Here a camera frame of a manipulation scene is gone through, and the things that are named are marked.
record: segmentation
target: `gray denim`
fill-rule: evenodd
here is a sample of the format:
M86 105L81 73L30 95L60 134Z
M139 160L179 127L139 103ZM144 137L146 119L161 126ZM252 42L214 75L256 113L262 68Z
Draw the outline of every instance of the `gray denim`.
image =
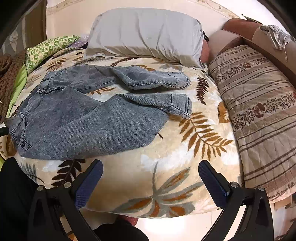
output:
M168 114L190 117L185 94L116 94L105 102L84 95L115 83L133 90L183 89L190 80L182 72L138 66L85 64L48 72L16 116L5 120L20 156L67 160L114 154L151 143Z

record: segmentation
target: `floral blanket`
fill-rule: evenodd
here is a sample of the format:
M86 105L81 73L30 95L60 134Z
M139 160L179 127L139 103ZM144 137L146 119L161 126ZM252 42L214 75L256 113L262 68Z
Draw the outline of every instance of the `floral blanket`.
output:
M171 116L152 143L146 147L96 158L48 161L22 158L9 136L1 137L3 157L14 156L19 166L36 183L52 188L73 181L94 159L103 162L104 173L86 208L133 217L170 218L205 213L217 209L198 175L198 164L207 159L228 181L241 181L240 157L232 125L218 89L205 72L155 58L99 57L83 60L84 49L59 51L33 71L11 116L21 102L41 82L48 71L77 64L100 66L137 65L149 71L183 71L191 84L184 90L192 100L189 120ZM106 101L128 90L118 84L88 94Z

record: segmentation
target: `white wall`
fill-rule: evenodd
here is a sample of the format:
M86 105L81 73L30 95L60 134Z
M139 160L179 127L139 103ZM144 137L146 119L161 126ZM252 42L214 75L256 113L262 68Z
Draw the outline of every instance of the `white wall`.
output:
M97 15L118 7L149 7L182 12L198 19L207 36L221 29L229 20L229 17L196 0L84 0L46 15L47 38L89 34Z
M63 0L47 0L47 8L61 2ZM67 2L69 3L67 7L54 14L47 14L48 39L67 34L88 34L95 17L115 7L154 7L183 12L198 19L208 36L221 29L228 20L221 13L212 10L213 3L208 0L68 0ZM214 0L214 2L238 16L244 14L264 25L277 25L287 32L282 24L257 0Z

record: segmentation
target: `gray pillowcase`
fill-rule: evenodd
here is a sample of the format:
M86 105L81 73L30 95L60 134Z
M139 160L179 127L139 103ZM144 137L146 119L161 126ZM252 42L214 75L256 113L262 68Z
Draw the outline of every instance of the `gray pillowcase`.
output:
M155 57L203 69L203 32L198 20L153 8L116 8L96 17L84 59Z

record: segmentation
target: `striped quilt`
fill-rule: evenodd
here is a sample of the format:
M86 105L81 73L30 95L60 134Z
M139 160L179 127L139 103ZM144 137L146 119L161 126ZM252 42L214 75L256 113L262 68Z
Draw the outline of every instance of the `striped quilt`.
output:
M247 188L263 185L271 202L296 191L296 90L247 45L209 66L229 110Z

